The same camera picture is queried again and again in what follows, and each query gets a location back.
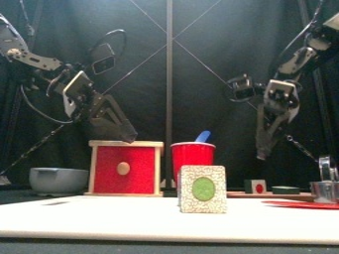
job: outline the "cable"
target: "cable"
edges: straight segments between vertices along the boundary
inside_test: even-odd
[[[21,88],[21,94],[23,94],[23,97],[24,97],[24,100],[25,100],[28,106],[29,106],[45,119],[48,119],[48,120],[52,121],[53,123],[64,124],[64,125],[67,125],[67,124],[73,124],[73,123],[75,123],[73,120],[71,120],[71,121],[60,121],[60,120],[52,118],[51,116],[48,116],[44,112],[41,112],[41,111],[33,106],[32,102],[31,102],[29,99],[28,99],[28,96],[27,96],[27,93],[25,93],[25,90],[24,90],[24,85],[21,85],[20,88]]]
[[[295,42],[299,40],[299,38],[304,35],[304,33],[308,31],[308,29],[315,25],[316,21],[318,21],[318,17],[320,15],[320,11],[323,8],[326,0],[319,0],[315,12],[314,12],[314,16],[312,19],[310,21],[310,23],[306,25],[306,27],[303,28],[302,32],[296,35],[296,37],[291,40],[291,42],[288,43],[288,45],[286,46],[286,48],[283,49],[282,53],[279,54],[276,60],[274,61],[274,64],[271,65],[270,69],[275,69],[278,67],[278,64],[286,54],[286,52],[288,51],[288,49],[291,48],[291,46],[295,44]]]
[[[120,55],[119,57],[121,56],[123,52],[124,52],[124,48],[125,48],[125,44],[127,44],[127,36],[125,36],[125,32],[124,30],[121,29],[116,29],[116,30],[112,30],[109,31],[99,40],[97,42],[95,43],[95,45],[88,49],[88,52],[91,53],[96,47],[104,42],[104,40],[111,37],[111,36],[115,36],[117,34],[121,34],[123,35],[123,47],[121,47],[121,51],[120,51]]]

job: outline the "black curtain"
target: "black curtain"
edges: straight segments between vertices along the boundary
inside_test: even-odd
[[[24,1],[31,23],[37,19],[40,1]],[[318,1],[307,1],[312,14]],[[260,98],[234,103],[226,81],[247,73],[256,82],[271,79],[268,67],[303,28],[298,1],[175,0],[174,25],[174,104],[172,142],[194,141],[203,130],[218,147],[215,164],[227,168],[228,187],[242,188],[244,179],[266,179],[268,186],[308,189],[319,180],[318,164],[282,139],[266,161],[255,157],[255,107]],[[328,1],[323,18],[338,3]],[[25,19],[19,1],[1,0],[0,13],[27,41]],[[166,0],[45,0],[32,52],[67,63],[88,61],[87,50],[111,30],[123,29],[109,40],[119,61],[112,71],[92,76],[99,92],[116,99],[139,135],[136,140],[166,141],[167,100],[167,1]],[[1,58],[1,168],[51,134],[59,125],[35,114],[20,99],[23,70]],[[338,146],[338,59],[323,67],[326,103],[331,113],[331,132]],[[318,159],[328,154],[312,75],[303,80],[300,111],[287,133]],[[35,105],[65,119],[59,96],[28,91]],[[44,146],[9,171],[9,180],[28,183],[32,167],[89,170],[88,136],[83,124],[67,126]]]

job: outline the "gray bowl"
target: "gray bowl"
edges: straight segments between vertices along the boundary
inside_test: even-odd
[[[65,196],[84,192],[88,171],[61,168],[32,168],[29,184],[37,195]]]

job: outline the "white table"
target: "white table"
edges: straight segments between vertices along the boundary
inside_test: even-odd
[[[339,210],[263,200],[230,198],[224,214],[182,213],[175,197],[80,195],[4,204],[0,237],[339,245]]]

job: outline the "red box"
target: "red box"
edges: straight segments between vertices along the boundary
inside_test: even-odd
[[[88,194],[160,195],[163,142],[89,141]]]

